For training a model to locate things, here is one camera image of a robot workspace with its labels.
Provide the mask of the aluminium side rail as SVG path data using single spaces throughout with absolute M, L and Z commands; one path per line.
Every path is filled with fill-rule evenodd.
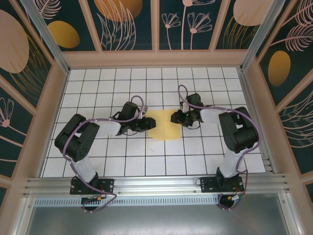
M 244 97 L 246 100 L 246 104 L 247 104 L 250 116 L 253 118 L 253 120 L 256 122 L 256 124 L 259 126 L 261 130 L 262 142 L 259 145 L 259 150 L 260 150 L 260 154 L 264 163 L 266 173 L 277 173 L 275 162 L 273 161 L 273 157 L 272 157 L 272 152 L 268 145 L 268 139 L 265 135 L 265 130 L 261 121 L 261 115 L 256 105 L 256 99 L 254 98 L 254 95 L 252 94 L 252 89 L 250 85 L 248 84 L 248 81 L 244 72 L 239 70 L 238 76 L 239 76 L 239 80 L 243 89 Z

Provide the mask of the aluminium frame post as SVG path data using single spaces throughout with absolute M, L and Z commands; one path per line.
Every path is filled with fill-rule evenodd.
M 240 71 L 244 73 L 250 66 L 261 44 L 265 40 L 268 32 L 272 28 L 278 15 L 280 14 L 286 0 L 273 0 L 255 36 L 253 37 L 248 50 L 240 64 Z
M 60 0 L 19 0 L 22 4 L 25 13 L 33 22 L 35 28 L 38 30 L 39 35 L 45 41 L 50 52 L 53 54 L 55 60 L 61 67 L 62 71 L 68 75 L 69 67 L 66 63 L 64 56 L 54 39 L 51 31 L 49 30 L 45 20 L 52 20 L 57 13 L 61 10 Z

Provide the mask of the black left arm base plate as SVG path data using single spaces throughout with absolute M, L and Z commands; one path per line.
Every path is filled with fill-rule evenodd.
M 98 194 L 99 192 L 87 187 L 80 179 L 73 177 L 70 181 L 71 195 L 89 195 Z M 113 193 L 114 179 L 93 179 L 90 185 L 98 190 Z

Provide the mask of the yellow cloth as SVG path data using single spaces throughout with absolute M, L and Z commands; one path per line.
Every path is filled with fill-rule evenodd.
M 175 112 L 174 109 L 147 111 L 146 117 L 156 121 L 156 127 L 148 130 L 147 136 L 161 141 L 181 139 L 181 126 L 171 122 L 171 115 Z

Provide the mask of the aluminium mounting rail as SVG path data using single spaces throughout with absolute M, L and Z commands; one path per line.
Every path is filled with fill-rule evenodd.
M 113 192 L 118 196 L 165 196 L 201 194 L 200 175 L 115 177 Z M 70 178 L 29 178 L 22 195 L 25 197 L 69 196 Z M 284 174 L 250 174 L 246 194 L 288 193 Z

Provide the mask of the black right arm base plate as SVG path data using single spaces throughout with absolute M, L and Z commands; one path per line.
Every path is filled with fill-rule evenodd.
M 235 193 L 236 191 L 244 191 L 244 184 L 240 176 L 225 179 L 218 179 L 217 177 L 201 177 L 200 187 L 202 193 Z

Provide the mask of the grey metal panel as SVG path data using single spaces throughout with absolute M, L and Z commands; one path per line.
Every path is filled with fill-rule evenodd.
M 280 213 L 207 206 L 35 208 L 26 235 L 290 235 Z

